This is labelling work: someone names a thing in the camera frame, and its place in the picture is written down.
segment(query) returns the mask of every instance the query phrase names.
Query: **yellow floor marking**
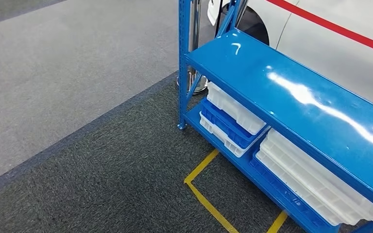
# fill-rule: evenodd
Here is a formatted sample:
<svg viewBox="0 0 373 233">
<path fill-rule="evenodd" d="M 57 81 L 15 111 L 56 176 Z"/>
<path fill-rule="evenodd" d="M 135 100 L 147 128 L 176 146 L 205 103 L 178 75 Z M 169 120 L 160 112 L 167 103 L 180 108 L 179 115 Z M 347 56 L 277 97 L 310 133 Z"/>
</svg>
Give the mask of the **yellow floor marking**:
<svg viewBox="0 0 373 233">
<path fill-rule="evenodd" d="M 238 233 L 238 231 L 226 220 L 224 216 L 198 191 L 195 186 L 187 182 L 188 186 L 191 188 L 192 192 L 195 194 L 199 202 L 214 216 L 218 222 L 229 232 Z"/>
<path fill-rule="evenodd" d="M 184 183 L 190 183 L 197 175 L 219 154 L 217 149 L 213 150 L 192 172 L 189 174 Z"/>
<path fill-rule="evenodd" d="M 214 216 L 218 222 L 229 232 L 229 233 L 239 233 L 234 226 L 198 191 L 198 189 L 191 183 L 192 180 L 197 177 L 197 175 L 219 154 L 217 149 L 213 150 L 184 180 L 184 183 L 192 190 L 194 195 L 197 197 L 198 201 Z M 285 219 L 287 219 L 287 214 L 282 211 L 271 227 L 268 229 L 267 233 L 277 233 Z"/>
<path fill-rule="evenodd" d="M 287 219 L 288 215 L 285 213 L 285 211 L 282 211 L 277 219 L 274 221 L 274 223 L 271 225 L 271 227 L 268 229 L 267 233 L 277 233 L 282 224 L 285 222 L 285 219 Z"/>
</svg>

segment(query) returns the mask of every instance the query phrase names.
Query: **white car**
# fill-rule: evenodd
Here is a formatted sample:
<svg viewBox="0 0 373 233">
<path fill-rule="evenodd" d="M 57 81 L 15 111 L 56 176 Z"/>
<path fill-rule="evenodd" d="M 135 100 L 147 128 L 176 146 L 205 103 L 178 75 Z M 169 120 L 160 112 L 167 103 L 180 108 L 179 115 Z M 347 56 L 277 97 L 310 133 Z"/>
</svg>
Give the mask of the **white car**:
<svg viewBox="0 0 373 233">
<path fill-rule="evenodd" d="M 373 0 L 286 1 L 373 40 Z M 224 13 L 228 3 L 223 1 Z M 212 25 L 219 5 L 220 0 L 209 2 L 207 15 Z M 266 0 L 248 0 L 238 28 L 373 102 L 372 48 Z"/>
</svg>

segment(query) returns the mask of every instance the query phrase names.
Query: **gray carpet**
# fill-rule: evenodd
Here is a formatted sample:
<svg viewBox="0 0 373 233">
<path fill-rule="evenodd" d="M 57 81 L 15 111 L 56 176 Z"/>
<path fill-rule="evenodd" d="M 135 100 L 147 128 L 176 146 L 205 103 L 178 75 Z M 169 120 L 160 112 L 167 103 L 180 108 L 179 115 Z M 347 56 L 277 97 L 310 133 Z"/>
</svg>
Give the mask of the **gray carpet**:
<svg viewBox="0 0 373 233">
<path fill-rule="evenodd" d="M 65 0 L 0 0 L 0 21 Z"/>
<path fill-rule="evenodd" d="M 0 233 L 226 232 L 183 184 L 213 147 L 177 129 L 175 77 L 0 176 Z M 193 183 L 242 233 L 281 211 L 221 155 Z M 290 219 L 280 230 L 300 232 Z"/>
<path fill-rule="evenodd" d="M 0 0 L 0 175 L 178 69 L 177 0 L 55 2 Z"/>
</svg>

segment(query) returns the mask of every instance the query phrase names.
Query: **shelf board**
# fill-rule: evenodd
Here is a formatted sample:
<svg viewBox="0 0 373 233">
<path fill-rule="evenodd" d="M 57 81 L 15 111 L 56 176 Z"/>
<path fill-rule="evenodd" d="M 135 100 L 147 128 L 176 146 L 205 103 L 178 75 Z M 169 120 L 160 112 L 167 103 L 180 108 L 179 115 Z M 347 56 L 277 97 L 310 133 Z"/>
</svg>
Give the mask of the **shelf board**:
<svg viewBox="0 0 373 233">
<path fill-rule="evenodd" d="M 204 127 L 200 125 L 200 115 L 201 104 L 196 105 L 185 115 L 187 123 L 197 130 L 206 140 L 208 140 L 215 148 L 217 148 L 220 153 L 225 156 L 235 167 L 237 167 L 249 180 L 251 180 L 259 189 L 261 189 L 271 200 L 275 202 L 281 209 L 286 210 L 288 215 L 291 216 L 299 225 L 301 225 L 306 231 L 310 233 L 328 233 L 328 232 L 338 232 L 339 227 L 334 227 L 326 222 L 319 214 L 311 209 L 300 197 L 298 197 L 292 191 L 291 194 L 281 193 L 271 184 L 271 177 L 275 177 L 279 182 L 281 182 L 274 174 L 269 171 L 268 177 L 265 174 L 260 174 L 257 172 L 253 166 L 250 165 L 250 160 L 252 159 L 253 152 L 259 147 L 259 143 L 255 143 L 252 148 L 250 148 L 242 157 L 238 158 L 232 154 L 224 144 L 217 139 L 213 134 L 209 133 Z M 315 218 L 320 220 L 321 225 L 316 226 L 309 218 L 307 218 L 303 213 L 297 208 L 295 202 L 288 200 L 288 195 L 296 197 L 297 202 L 302 202 L 302 204 L 310 208 L 310 214 L 315 214 Z"/>
<path fill-rule="evenodd" d="M 373 104 L 232 29 L 188 64 L 373 202 Z"/>
</svg>

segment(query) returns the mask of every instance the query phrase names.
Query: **white plastic tray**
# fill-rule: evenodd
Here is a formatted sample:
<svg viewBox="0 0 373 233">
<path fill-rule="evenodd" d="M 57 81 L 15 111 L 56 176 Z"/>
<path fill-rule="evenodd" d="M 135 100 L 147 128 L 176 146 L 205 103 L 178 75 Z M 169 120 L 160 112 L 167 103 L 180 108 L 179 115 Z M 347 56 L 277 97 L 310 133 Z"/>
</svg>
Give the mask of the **white plastic tray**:
<svg viewBox="0 0 373 233">
<path fill-rule="evenodd" d="M 261 148 L 346 224 L 373 221 L 373 203 L 311 158 L 281 134 L 271 130 Z"/>
<path fill-rule="evenodd" d="M 264 121 L 212 82 L 208 83 L 207 99 L 219 109 L 224 110 L 237 121 L 238 125 L 252 135 L 257 134 L 265 126 Z"/>
<path fill-rule="evenodd" d="M 202 125 L 208 132 L 212 133 L 217 137 L 221 142 L 224 143 L 225 147 L 228 148 L 236 157 L 241 157 L 254 143 L 252 142 L 247 148 L 242 149 L 235 142 L 233 142 L 228 135 L 222 131 L 218 126 L 211 123 L 207 118 L 205 118 L 200 112 L 201 120 L 200 125 Z"/>
<path fill-rule="evenodd" d="M 336 216 L 328 207 L 323 205 L 317 197 L 312 195 L 304 185 L 300 184 L 295 178 L 293 178 L 291 174 L 281 167 L 267 152 L 260 149 L 256 154 L 256 157 L 327 222 L 333 226 L 342 223 L 342 220 L 338 216 Z"/>
</svg>

